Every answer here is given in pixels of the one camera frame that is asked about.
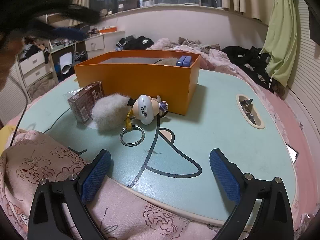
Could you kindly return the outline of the person left hand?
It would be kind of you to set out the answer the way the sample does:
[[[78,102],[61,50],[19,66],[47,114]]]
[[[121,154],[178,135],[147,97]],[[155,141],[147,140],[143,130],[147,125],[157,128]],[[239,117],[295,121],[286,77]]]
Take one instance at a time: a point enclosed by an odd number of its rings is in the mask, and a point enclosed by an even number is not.
[[[10,40],[1,49],[1,64],[0,64],[0,89],[2,90],[5,86],[7,78],[10,74],[10,69],[15,63],[15,56],[20,53],[24,45],[23,40],[15,39]]]

